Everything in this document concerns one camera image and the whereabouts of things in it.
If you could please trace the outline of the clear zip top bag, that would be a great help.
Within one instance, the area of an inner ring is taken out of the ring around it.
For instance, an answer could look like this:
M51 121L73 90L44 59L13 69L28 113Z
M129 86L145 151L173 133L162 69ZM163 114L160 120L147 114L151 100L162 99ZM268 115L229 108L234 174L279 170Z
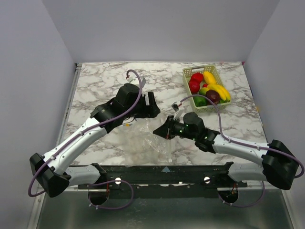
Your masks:
M153 134L153 131L164 122L165 117L161 115L154 119L137 119L119 127L118 136L120 137L125 166L172 163L172 152L175 144Z

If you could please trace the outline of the green bell pepper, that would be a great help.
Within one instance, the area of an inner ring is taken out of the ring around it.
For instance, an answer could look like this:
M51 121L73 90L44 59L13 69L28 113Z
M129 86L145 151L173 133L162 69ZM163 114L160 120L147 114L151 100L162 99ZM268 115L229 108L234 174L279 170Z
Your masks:
M207 100L204 97L194 96L193 100L196 107L207 106Z

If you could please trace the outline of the yellow green lemon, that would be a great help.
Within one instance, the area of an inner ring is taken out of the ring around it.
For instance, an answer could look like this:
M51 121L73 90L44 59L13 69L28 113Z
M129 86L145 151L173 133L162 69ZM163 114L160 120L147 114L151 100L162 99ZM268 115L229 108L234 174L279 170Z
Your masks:
M198 94L199 95L206 95L206 93L209 91L209 88L203 87L199 90Z

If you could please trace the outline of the dark maroon fruit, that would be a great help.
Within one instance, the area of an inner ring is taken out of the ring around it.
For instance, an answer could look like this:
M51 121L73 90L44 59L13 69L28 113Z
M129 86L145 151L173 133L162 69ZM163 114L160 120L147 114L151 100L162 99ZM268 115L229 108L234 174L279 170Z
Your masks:
M219 93L215 90L208 90L205 96L210 99L214 104L218 104L221 100Z

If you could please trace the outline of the yellow banana bunch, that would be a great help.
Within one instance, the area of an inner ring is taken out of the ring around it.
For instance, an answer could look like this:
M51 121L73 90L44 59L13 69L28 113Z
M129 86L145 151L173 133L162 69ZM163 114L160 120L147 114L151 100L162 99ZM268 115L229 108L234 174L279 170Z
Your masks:
M225 101L225 102L230 102L231 101L230 94L228 93L228 91L222 85L219 85L219 84L209 84L209 85L207 85L207 88L210 89L210 90L217 91L219 96L220 96L220 98L223 101Z

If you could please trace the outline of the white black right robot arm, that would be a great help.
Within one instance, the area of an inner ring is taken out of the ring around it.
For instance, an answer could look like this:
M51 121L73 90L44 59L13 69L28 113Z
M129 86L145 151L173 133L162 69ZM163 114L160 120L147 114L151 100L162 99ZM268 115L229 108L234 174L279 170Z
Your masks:
M193 140L197 148L204 152L227 154L248 161L247 164L231 165L229 170L219 175L220 183L230 187L236 181L267 181L276 188L289 190L299 164L284 143L255 143L228 136L205 127L203 119L196 113L184 115L183 121L170 115L153 134L167 140L176 136Z

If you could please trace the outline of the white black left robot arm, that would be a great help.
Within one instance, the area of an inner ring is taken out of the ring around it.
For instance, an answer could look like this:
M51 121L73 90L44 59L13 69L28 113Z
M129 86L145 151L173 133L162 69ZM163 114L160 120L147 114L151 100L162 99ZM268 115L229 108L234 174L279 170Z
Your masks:
M65 141L43 155L35 153L30 157L35 180L51 198L74 185L91 184L102 188L106 177L98 164L72 168L71 163L95 141L121 126L124 120L155 118L159 113L153 92L142 94L138 86L124 84L114 98L95 107L90 117Z

